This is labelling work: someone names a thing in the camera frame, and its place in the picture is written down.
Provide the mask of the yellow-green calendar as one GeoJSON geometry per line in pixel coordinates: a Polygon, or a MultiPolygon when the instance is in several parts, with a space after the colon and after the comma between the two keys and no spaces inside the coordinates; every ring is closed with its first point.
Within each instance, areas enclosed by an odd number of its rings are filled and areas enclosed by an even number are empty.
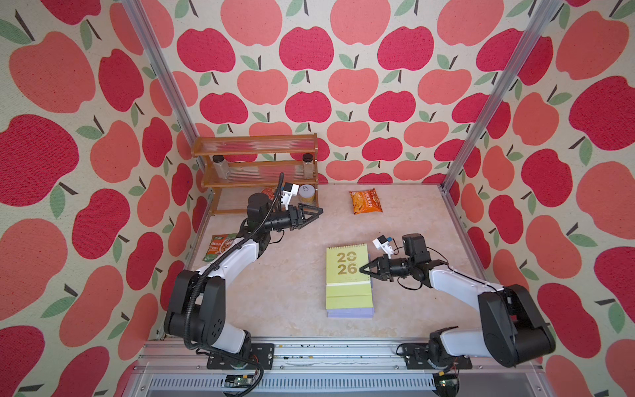
{"type": "Polygon", "coordinates": [[[359,268],[369,263],[366,244],[326,251],[326,309],[374,308],[370,276],[359,268]]]}

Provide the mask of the purple calendar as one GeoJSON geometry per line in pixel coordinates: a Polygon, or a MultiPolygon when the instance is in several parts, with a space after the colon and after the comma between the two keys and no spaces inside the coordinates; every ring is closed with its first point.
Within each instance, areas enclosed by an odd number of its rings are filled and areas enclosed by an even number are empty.
{"type": "Polygon", "coordinates": [[[374,314],[374,308],[327,310],[327,317],[329,317],[330,319],[372,319],[374,317],[374,314]]]}

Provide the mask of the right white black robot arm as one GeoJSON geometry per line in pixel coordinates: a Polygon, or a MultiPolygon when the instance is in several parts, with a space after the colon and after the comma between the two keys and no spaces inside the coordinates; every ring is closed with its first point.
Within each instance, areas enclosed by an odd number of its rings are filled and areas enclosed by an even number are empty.
{"type": "Polygon", "coordinates": [[[420,286],[468,304],[481,318],[477,329],[449,327],[432,332],[428,343],[415,347],[410,357],[443,370],[460,357],[489,357],[509,368],[555,351],[555,338],[524,286],[489,283],[451,268],[443,258],[433,260],[421,234],[407,234],[402,241],[405,255],[395,258],[390,239],[379,236],[373,243],[383,256],[362,266],[360,272],[389,282],[411,277],[420,286]]]}

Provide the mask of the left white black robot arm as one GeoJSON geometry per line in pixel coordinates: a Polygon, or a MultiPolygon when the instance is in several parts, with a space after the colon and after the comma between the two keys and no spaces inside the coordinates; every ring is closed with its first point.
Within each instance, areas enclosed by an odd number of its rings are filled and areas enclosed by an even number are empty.
{"type": "Polygon", "coordinates": [[[282,204],[281,194],[270,199],[251,195],[246,218],[236,240],[217,259],[196,271],[176,277],[168,309],[165,333],[183,339],[185,347],[220,355],[239,369],[258,365],[251,359],[251,334],[226,321],[227,287],[271,243],[272,232],[301,229],[317,220],[323,209],[304,203],[282,204]]]}

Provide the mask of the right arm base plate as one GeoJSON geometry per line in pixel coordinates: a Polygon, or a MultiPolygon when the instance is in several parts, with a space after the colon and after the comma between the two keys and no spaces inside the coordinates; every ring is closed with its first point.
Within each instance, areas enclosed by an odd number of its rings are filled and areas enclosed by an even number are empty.
{"type": "Polygon", "coordinates": [[[402,357],[409,370],[470,370],[471,359],[466,356],[451,356],[438,343],[402,343],[395,353],[402,357]]]}

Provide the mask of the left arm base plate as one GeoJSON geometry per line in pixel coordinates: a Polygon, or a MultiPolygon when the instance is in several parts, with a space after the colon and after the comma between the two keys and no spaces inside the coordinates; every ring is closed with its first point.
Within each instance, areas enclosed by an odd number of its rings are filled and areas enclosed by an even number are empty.
{"type": "Polygon", "coordinates": [[[252,343],[249,350],[243,347],[240,352],[231,353],[212,350],[208,355],[208,370],[254,371],[257,368],[270,370],[273,366],[275,345],[273,343],[252,343]]]}

